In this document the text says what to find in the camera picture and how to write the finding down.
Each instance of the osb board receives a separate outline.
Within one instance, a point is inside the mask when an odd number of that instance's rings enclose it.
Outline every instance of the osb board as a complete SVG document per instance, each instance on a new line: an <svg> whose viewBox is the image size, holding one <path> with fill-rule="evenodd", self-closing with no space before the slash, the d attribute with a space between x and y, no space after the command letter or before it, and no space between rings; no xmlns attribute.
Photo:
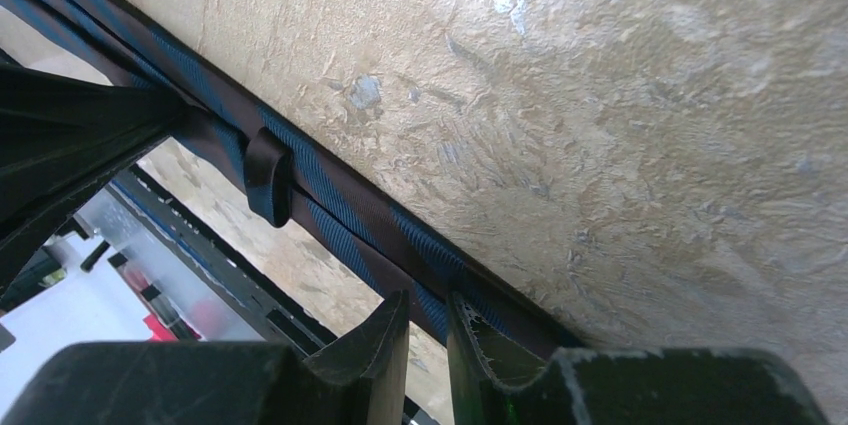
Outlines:
<svg viewBox="0 0 848 425"><path fill-rule="evenodd" d="M130 1L594 343L848 420L848 0Z"/></svg>

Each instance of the webbing strap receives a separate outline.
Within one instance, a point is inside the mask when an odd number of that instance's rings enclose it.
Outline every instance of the webbing strap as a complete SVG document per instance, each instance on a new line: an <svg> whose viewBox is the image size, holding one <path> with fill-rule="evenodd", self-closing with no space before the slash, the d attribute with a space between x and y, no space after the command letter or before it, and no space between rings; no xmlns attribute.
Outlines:
<svg viewBox="0 0 848 425"><path fill-rule="evenodd" d="M580 342L266 103L125 0L0 0L115 85L161 87L196 107L174 136L246 193L272 225L292 219L383 297L410 293L415 323L442 343L449 291L547 357Z"/></svg>

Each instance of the red object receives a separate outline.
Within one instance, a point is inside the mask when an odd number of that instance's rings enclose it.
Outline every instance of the red object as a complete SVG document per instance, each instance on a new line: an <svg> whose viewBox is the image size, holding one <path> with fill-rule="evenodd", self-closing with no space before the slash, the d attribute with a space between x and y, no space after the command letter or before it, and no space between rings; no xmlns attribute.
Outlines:
<svg viewBox="0 0 848 425"><path fill-rule="evenodd" d="M156 315L150 314L144 318L144 324L147 325L147 328L153 332L153 336L150 337L149 342L176 342L177 337L171 333L170 330L165 328L159 319L156 318Z"/></svg>
<svg viewBox="0 0 848 425"><path fill-rule="evenodd" d="M207 337L220 336L227 328L227 323L223 320L226 316L226 311L222 310L223 307L211 298L203 298L192 304L186 318L191 320L198 329L203 330Z"/></svg>

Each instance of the strap loop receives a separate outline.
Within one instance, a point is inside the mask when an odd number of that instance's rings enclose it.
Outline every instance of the strap loop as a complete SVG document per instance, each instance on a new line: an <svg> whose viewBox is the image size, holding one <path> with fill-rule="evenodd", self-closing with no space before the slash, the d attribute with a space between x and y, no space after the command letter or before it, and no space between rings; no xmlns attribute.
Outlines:
<svg viewBox="0 0 848 425"><path fill-rule="evenodd" d="M244 188L250 209L280 228L291 218L292 151L267 128L247 144Z"/></svg>

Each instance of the white surface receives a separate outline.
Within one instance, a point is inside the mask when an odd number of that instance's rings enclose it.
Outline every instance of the white surface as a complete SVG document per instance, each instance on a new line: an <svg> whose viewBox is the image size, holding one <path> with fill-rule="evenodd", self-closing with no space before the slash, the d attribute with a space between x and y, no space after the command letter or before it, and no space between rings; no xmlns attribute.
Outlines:
<svg viewBox="0 0 848 425"><path fill-rule="evenodd" d="M68 345L152 337L142 322L150 312L106 261L114 250L107 251L91 273L79 269L99 242L73 237L56 244L67 277L0 317L0 324L17 339L0 352L0 416L38 369Z"/></svg>
<svg viewBox="0 0 848 425"><path fill-rule="evenodd" d="M180 248L178 253L185 255L177 257L161 241L167 238L154 236L109 193L95 195L78 215L131 260L204 339L262 340L256 330L183 263L183 258L195 260L191 254Z"/></svg>

